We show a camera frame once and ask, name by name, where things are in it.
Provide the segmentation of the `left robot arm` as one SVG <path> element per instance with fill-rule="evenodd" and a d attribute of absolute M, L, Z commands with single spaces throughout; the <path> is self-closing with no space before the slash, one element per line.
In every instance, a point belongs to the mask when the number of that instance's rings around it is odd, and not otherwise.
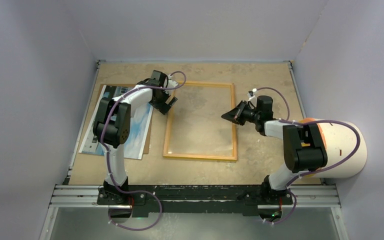
<path fill-rule="evenodd" d="M 103 183 L 105 194 L 118 205 L 129 199 L 128 176 L 125 170 L 124 144 L 129 138 L 134 111 L 150 104 L 165 115 L 176 103 L 173 96 L 178 83 L 172 74 L 154 70 L 149 78 L 139 81 L 132 89 L 117 97 L 103 97 L 98 103 L 93 134 L 102 146 L 107 177 Z"/>

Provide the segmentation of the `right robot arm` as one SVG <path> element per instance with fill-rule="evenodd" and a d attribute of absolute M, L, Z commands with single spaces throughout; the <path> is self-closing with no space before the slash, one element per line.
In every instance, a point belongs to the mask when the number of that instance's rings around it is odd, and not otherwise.
<path fill-rule="evenodd" d="M 268 204 L 286 194 L 294 177 L 306 171 L 316 171 L 328 163 L 318 125 L 295 125 L 275 120 L 273 98 L 270 96 L 258 96 L 255 105 L 242 100 L 221 118 L 240 126 L 252 123 L 260 135 L 283 141 L 284 163 L 276 172 L 267 175 L 261 185 L 260 196 Z"/>

